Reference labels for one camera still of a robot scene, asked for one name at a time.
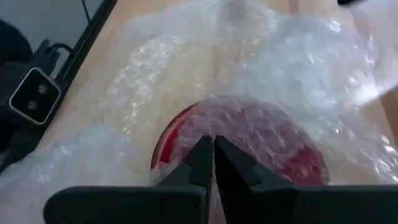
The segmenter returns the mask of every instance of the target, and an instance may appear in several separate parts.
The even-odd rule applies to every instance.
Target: bubble wrap
[[[0,222],[44,223],[43,208],[67,187],[146,183],[142,155],[127,136],[105,126],[51,142],[0,175]]]
[[[125,2],[132,1],[119,1],[116,8],[125,6]],[[130,4],[142,8],[150,5],[146,2]],[[44,150],[37,150],[3,173],[5,178],[0,177],[0,223],[42,223],[37,214],[45,197],[70,185],[146,185],[150,159],[162,131],[179,112],[211,95],[232,98],[212,98],[227,103],[218,105],[219,111],[205,110],[206,104],[217,105],[218,100],[202,101],[198,109],[203,107],[203,113],[192,117],[184,128],[188,130],[189,124],[196,128],[197,123],[198,128],[213,136],[229,135],[250,155],[296,183],[312,174],[320,174],[321,182],[328,184],[396,183],[397,152],[362,114],[379,96],[373,74],[381,56],[373,46],[375,35],[370,35],[378,30],[378,23],[372,22],[369,30],[359,32],[366,34],[364,37],[356,30],[345,32],[347,27],[354,29],[358,20],[353,22],[347,11],[340,13],[336,1],[315,2],[288,4],[296,3],[301,12],[303,8],[319,10],[316,15],[337,16],[337,20],[281,14],[255,0],[186,0],[155,14],[135,17],[118,26],[112,35],[106,32],[116,29],[104,30],[99,40],[109,41],[97,41],[96,48],[102,44],[106,50],[93,49],[104,55],[91,58],[96,67],[82,66],[67,101],[58,111],[58,122],[46,132],[47,140],[69,140],[50,141],[49,147],[44,147],[48,141],[42,142]],[[121,18],[136,13],[128,8],[122,11],[128,16]],[[376,15],[386,21],[383,13]],[[120,20],[110,21],[107,26]],[[385,38],[395,44],[391,35],[375,39]],[[378,72],[385,72],[383,69],[390,72],[396,68],[385,66]],[[265,115],[256,114],[260,111],[268,114],[266,118],[275,116],[287,122],[274,132],[256,122],[250,123],[255,129],[242,123],[246,119],[264,119]],[[209,121],[207,113],[216,115],[224,124],[243,125],[240,128],[252,134],[234,136],[233,129]],[[241,122],[231,122],[227,114]],[[201,126],[211,122],[218,128]],[[84,131],[98,124],[115,131]],[[261,138],[265,138],[254,130],[273,133],[269,142],[275,148],[257,149]],[[152,170],[153,183],[171,172],[197,140],[195,134],[200,133],[180,134],[186,138],[176,142],[179,150],[173,154],[174,161],[157,164]],[[244,138],[250,141],[243,143]],[[309,158],[313,161],[309,164],[299,164],[301,159],[291,161],[289,156],[305,152],[302,144],[317,150],[322,158],[317,154]],[[306,169],[290,169],[286,161]],[[212,210],[212,220],[222,220],[219,200],[211,202],[217,208]]]
[[[193,110],[178,129],[170,166],[178,164],[203,135],[223,135],[295,184],[328,183],[328,173],[315,144],[278,107],[245,97],[217,96],[200,102]],[[225,223],[217,189],[214,181],[209,223]]]

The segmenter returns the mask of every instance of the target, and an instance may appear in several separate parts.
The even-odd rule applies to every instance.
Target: wooden surface
[[[310,1],[281,1],[281,0],[270,0],[268,2],[273,10],[283,13],[296,13],[311,14],[321,17],[333,17],[338,22],[342,23],[346,30],[350,30],[355,33],[358,31],[358,25],[354,19],[355,14],[350,9],[342,9],[336,5],[336,1],[332,0],[310,0]],[[91,85],[90,80],[95,75],[101,76],[104,73],[109,74],[109,78],[105,79],[108,82],[112,82],[114,76],[126,66],[125,58],[116,60],[111,63],[107,58],[107,55],[112,52],[114,39],[116,34],[120,31],[122,26],[131,21],[137,16],[159,12],[166,7],[178,4],[178,0],[119,0],[115,6],[112,14],[107,20],[103,27],[103,30],[99,34],[95,44],[89,52],[86,60],[80,68],[73,84],[68,91],[62,106],[57,112],[56,117],[49,126],[45,133],[40,146],[43,146],[53,140],[62,139],[69,136],[76,131],[83,129],[87,126],[104,123],[111,125],[118,131],[127,134],[132,142],[137,144],[141,150],[142,159],[146,161],[146,167],[135,167],[133,169],[142,169],[143,175],[149,170],[149,162],[152,156],[153,149],[157,142],[157,139],[161,135],[163,129],[166,127],[168,122],[183,110],[186,106],[194,103],[196,100],[200,100],[206,96],[206,88],[193,88],[192,94],[195,96],[184,102],[179,100],[180,93],[176,91],[169,91],[162,96],[156,96],[156,99],[151,103],[147,103],[144,110],[138,111],[138,114],[134,116],[134,125],[128,126],[126,122],[131,121],[131,116],[128,118],[115,118],[115,114],[107,111],[101,111],[98,109],[98,102],[93,101],[94,96],[106,97],[103,92],[107,88],[107,83],[96,83],[96,86]],[[217,66],[214,65],[214,61],[217,60],[219,52],[214,52],[211,48],[202,48],[198,51],[199,56],[195,58],[185,58],[182,62],[185,66],[191,65],[192,70],[199,71],[203,74],[214,74],[213,71]],[[178,80],[183,77],[183,71],[179,73],[168,73],[167,78]],[[202,84],[211,83],[212,77],[205,77],[200,80]],[[383,78],[377,79],[375,77],[376,84],[382,83]],[[184,88],[184,83],[174,83],[175,88]],[[163,88],[164,85],[159,85],[157,88]],[[136,90],[129,90],[129,93],[133,96],[136,95]],[[86,102],[81,104],[76,102],[82,94],[85,94]],[[398,98],[394,93],[389,93],[383,97],[380,95],[375,100],[369,101],[363,107],[363,111],[366,116],[389,138],[393,139],[394,134],[391,130],[389,122],[394,123],[393,128],[398,129],[395,124],[396,117],[392,114],[396,111],[396,105],[398,105]],[[387,114],[390,115],[387,118],[384,110],[387,110]],[[335,166],[334,169],[339,169],[339,172],[351,172],[352,167],[349,164],[342,166]],[[350,174],[353,178],[362,179],[366,174],[353,172]]]

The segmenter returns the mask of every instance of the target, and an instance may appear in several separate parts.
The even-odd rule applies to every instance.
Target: black robotic claw
[[[73,187],[52,196],[47,224],[208,223],[215,173],[228,224],[398,223],[398,187],[297,187],[223,136],[203,136],[155,187]]]

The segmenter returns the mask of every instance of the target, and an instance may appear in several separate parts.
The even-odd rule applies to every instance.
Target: black metal frame
[[[41,126],[30,125],[16,130],[9,141],[9,147],[5,150],[5,155],[2,155],[4,157],[2,159],[4,160],[0,163],[0,172],[8,165],[23,159],[35,150],[117,1],[104,0],[101,3],[88,27],[73,48],[72,54],[69,55],[57,75],[56,82],[60,86],[61,96],[48,117],[47,122]]]

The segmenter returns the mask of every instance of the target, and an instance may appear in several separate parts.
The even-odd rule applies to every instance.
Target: red object
[[[260,120],[256,121],[256,123],[262,124],[264,122],[264,124],[269,124],[269,122],[271,121],[273,125],[278,124],[276,125],[277,130],[274,133],[267,133],[267,130],[264,131],[260,129],[260,131],[262,131],[261,135],[263,137],[265,138],[269,137],[266,143],[272,145],[275,141],[279,140],[279,138],[275,140],[276,132],[277,132],[276,137],[280,137],[286,141],[290,140],[290,141],[298,141],[306,143],[303,145],[303,148],[301,149],[295,147],[294,148],[295,152],[293,154],[290,153],[291,152],[290,147],[292,145],[295,146],[294,142],[290,142],[289,144],[287,144],[286,147],[281,147],[280,145],[277,145],[277,147],[275,147],[274,150],[268,152],[266,151],[261,153],[256,153],[256,152],[252,153],[248,149],[246,149],[245,151],[254,157],[257,156],[257,160],[261,164],[267,166],[274,172],[289,179],[295,184],[298,185],[327,184],[328,172],[325,163],[323,161],[322,155],[315,149],[314,144],[311,142],[311,140],[304,131],[297,129],[300,132],[299,134],[294,134],[294,132],[292,132],[292,129],[295,129],[296,126],[294,125],[293,122],[289,120],[289,117],[283,111],[279,109],[275,110],[275,107],[273,105],[270,106],[270,104],[265,104],[265,103],[259,104],[258,102],[247,103],[246,101],[243,101],[243,103],[239,102],[238,105],[242,106],[242,108],[237,110],[236,107],[234,107],[236,105],[229,106],[227,105],[228,103],[230,103],[228,101],[228,98],[227,100],[225,100],[225,98],[222,98],[221,103],[218,103],[218,101],[215,102],[212,101],[207,104],[207,102],[204,101],[204,103],[199,102],[182,111],[175,119],[173,119],[173,121],[167,126],[166,130],[161,135],[156,145],[154,155],[152,156],[151,168],[154,168],[157,164],[160,163],[168,164],[169,162],[171,162],[170,159],[172,157],[173,151],[176,148],[175,142],[178,139],[178,131],[187,122],[192,122],[191,115],[199,114],[200,116],[202,116],[201,119],[203,119],[211,114],[212,116],[216,117],[215,119],[217,119],[217,117],[220,117],[220,119],[217,120],[218,122],[221,123],[224,122],[227,123],[227,125],[229,125],[228,122],[230,121],[223,120],[225,115],[227,114],[229,116],[232,116],[233,118],[231,119],[235,121],[234,124],[231,124],[231,129],[234,129],[236,127],[236,123],[245,121],[244,119],[247,118],[248,113],[251,113],[252,111],[256,112],[258,108],[264,109],[265,105],[265,110],[263,111],[263,113],[266,115],[263,115],[264,117],[263,119],[265,119],[266,121]],[[209,108],[209,110],[213,110],[213,112],[211,112],[210,114],[208,114],[207,112],[203,113],[203,108]],[[221,131],[221,129],[217,127],[217,124],[216,125],[212,124],[212,125],[213,129]],[[252,137],[249,137],[249,140],[251,140],[251,143],[256,143],[256,140],[253,141]],[[240,147],[241,149],[244,149],[245,144],[247,143],[240,142],[240,144],[237,144],[237,146]],[[186,149],[182,149],[182,151],[183,155],[188,152]]]
[[[169,163],[170,157],[174,149],[174,141],[178,137],[178,129],[184,124],[184,121],[193,113],[193,107],[189,106],[178,114],[172,122],[166,127],[159,141],[156,144],[154,154],[152,155],[152,162],[150,168],[153,169],[157,164],[164,162]]]

